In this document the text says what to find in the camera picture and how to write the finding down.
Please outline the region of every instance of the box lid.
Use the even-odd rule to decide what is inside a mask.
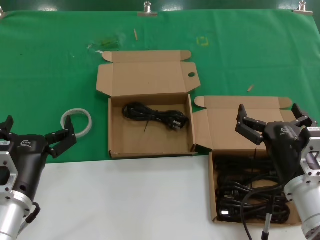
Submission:
[[[96,89],[110,97],[188,93],[200,86],[196,64],[183,62],[188,50],[105,51]]]
[[[211,150],[265,150],[235,131],[240,104],[244,104],[250,118],[269,122],[295,120],[287,97],[264,96],[198,96],[194,103],[202,108],[193,113],[195,142]]]

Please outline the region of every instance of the open cardboard box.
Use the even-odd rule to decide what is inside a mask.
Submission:
[[[218,187],[218,173],[214,170],[216,156],[236,155],[253,156],[257,148],[258,155],[266,155],[266,146],[256,146],[235,131],[237,115],[240,104],[244,104],[250,118],[269,122],[295,120],[291,110],[292,101],[286,97],[256,97],[256,96],[198,96],[194,100],[199,107],[205,108],[193,113],[195,128],[195,141],[197,145],[211,149],[209,158],[209,186],[211,218],[215,223],[217,219],[217,206],[215,190]],[[253,187],[270,186],[270,182],[257,181]],[[294,226],[302,224],[298,211],[293,203],[288,203],[290,217],[285,224],[274,226]],[[264,221],[252,219],[248,224],[264,225]]]
[[[105,51],[96,89],[108,100],[108,150],[112,158],[195,154],[192,103],[188,92],[200,86],[196,64],[183,62],[187,50]],[[179,131],[162,123],[127,119],[123,107],[141,102],[158,111],[179,110],[189,124]]]

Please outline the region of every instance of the wooden stick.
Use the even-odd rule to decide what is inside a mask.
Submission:
[[[255,85],[251,85],[251,86],[248,88],[247,92],[250,92],[250,91],[254,88],[254,86],[255,86]]]
[[[134,35],[135,35],[135,40],[137,40],[137,41],[138,41],[138,35],[137,35],[137,31],[136,31],[136,29],[133,29],[133,31],[134,31]]]

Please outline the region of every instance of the white table surface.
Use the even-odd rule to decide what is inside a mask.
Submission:
[[[35,201],[41,212],[19,240],[248,239],[241,224],[211,221],[207,156],[47,164]],[[305,237],[296,226],[269,239]]]

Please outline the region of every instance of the green cloth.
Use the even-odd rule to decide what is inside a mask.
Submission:
[[[136,41],[134,29],[138,35]],[[45,135],[73,108],[90,112],[91,132],[49,163],[107,160],[107,99],[96,91],[95,53],[114,39],[120,51],[190,50],[202,95],[290,97],[320,121],[320,36],[311,16],[289,10],[12,12],[0,21],[0,122]],[[247,89],[254,85],[251,92]],[[73,117],[76,132],[86,118]]]

